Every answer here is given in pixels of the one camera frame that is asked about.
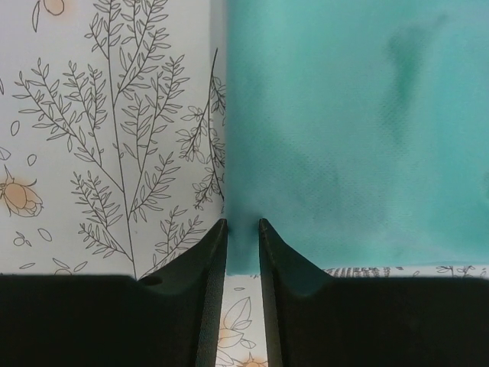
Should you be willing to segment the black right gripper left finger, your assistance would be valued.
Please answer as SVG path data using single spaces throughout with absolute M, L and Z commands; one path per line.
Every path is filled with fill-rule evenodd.
M 4 275 L 3 366 L 213 366 L 228 227 L 140 279 Z

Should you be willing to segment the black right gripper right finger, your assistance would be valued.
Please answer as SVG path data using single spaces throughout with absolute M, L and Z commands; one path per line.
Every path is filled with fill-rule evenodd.
M 483 278 L 333 277 L 259 222 L 271 366 L 486 366 Z

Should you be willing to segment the teal t shirt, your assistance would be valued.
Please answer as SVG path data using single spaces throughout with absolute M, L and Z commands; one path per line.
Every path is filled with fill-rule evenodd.
M 488 262 L 488 3 L 230 1 L 228 272 Z

